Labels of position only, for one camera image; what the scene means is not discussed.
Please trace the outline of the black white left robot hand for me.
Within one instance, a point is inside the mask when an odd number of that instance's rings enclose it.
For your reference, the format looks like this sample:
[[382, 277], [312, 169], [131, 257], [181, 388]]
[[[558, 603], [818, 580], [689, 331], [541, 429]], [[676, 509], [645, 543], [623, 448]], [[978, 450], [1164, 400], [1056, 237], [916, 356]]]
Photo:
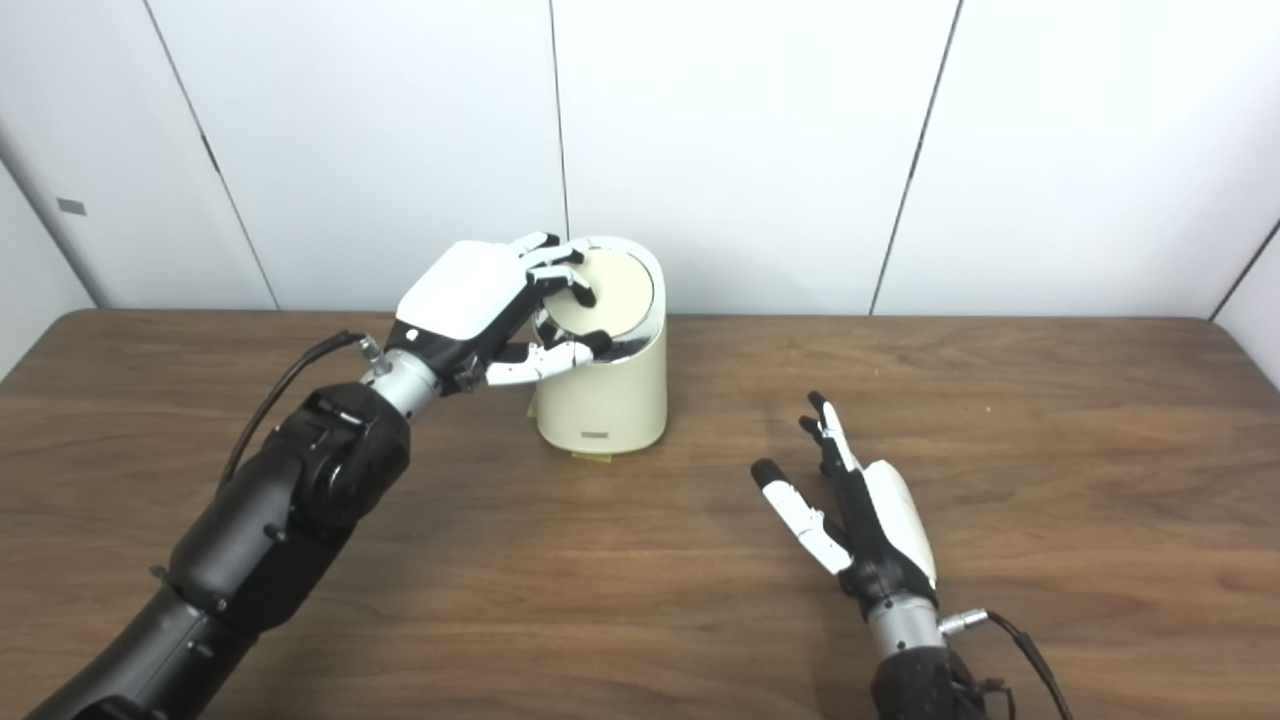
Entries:
[[517, 345], [517, 331], [543, 301], [562, 292], [584, 307], [596, 295], [580, 272], [585, 252], [535, 232], [509, 243], [460, 241], [413, 283], [396, 309], [388, 348], [408, 354], [438, 397], [493, 386], [536, 383], [600, 359], [605, 331]]

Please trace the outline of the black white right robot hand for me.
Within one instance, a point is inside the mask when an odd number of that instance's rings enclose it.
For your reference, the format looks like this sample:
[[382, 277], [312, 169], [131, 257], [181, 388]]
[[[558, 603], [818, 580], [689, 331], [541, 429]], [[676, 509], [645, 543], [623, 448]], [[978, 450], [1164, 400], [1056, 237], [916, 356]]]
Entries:
[[820, 450], [819, 471], [835, 497], [838, 521], [810, 505], [777, 462], [756, 460], [751, 478], [797, 542], [842, 592], [869, 614], [893, 597], [938, 605], [934, 557], [905, 479], [890, 462], [861, 464], [833, 404], [812, 391], [814, 416], [800, 427]]

